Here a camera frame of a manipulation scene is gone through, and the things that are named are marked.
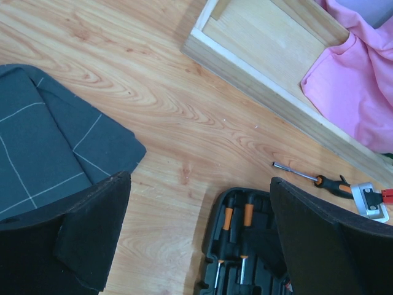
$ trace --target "pink cloth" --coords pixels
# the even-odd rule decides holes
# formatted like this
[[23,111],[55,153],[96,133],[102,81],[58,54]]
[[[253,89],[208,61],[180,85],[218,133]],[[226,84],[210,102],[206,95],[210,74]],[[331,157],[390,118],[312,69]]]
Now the pink cloth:
[[329,121],[375,152],[393,152],[393,17],[374,29],[336,0],[316,0],[351,33],[301,85]]

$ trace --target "tool in case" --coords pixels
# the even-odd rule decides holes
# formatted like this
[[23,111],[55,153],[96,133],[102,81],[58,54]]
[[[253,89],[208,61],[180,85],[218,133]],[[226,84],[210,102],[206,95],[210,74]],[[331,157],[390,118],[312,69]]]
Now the tool in case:
[[287,269],[267,192],[235,187],[216,200],[194,295],[289,295]]

